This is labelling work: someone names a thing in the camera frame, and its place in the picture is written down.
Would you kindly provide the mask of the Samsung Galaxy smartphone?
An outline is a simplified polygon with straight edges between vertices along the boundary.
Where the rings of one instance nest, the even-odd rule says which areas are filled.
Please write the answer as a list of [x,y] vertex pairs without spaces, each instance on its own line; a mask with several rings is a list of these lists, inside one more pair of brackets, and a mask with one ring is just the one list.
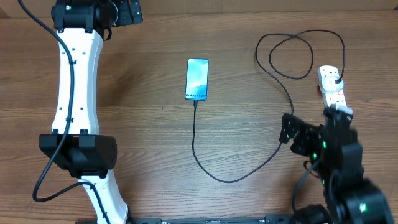
[[208,94],[209,60],[204,58],[190,58],[187,62],[187,76],[185,85],[186,100],[207,99]]

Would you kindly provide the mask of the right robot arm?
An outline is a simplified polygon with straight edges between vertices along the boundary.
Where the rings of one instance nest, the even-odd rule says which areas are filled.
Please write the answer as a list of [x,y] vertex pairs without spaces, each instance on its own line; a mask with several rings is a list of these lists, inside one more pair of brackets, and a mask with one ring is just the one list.
[[363,147],[352,129],[353,110],[332,104],[323,110],[324,125],[311,125],[286,113],[279,141],[292,141],[290,150],[308,158],[311,166],[295,187],[296,196],[312,173],[321,180],[326,205],[309,205],[294,211],[290,223],[388,224],[394,218],[387,198],[364,177]]

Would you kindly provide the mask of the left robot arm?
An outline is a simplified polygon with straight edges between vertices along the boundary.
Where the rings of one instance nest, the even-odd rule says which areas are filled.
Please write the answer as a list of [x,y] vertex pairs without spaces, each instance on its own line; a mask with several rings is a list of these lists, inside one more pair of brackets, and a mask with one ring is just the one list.
[[40,150],[85,188],[95,223],[134,223],[114,176],[114,137],[100,133],[96,111],[97,70],[103,42],[113,27],[143,21],[139,1],[57,1],[52,19],[60,49],[57,111]]

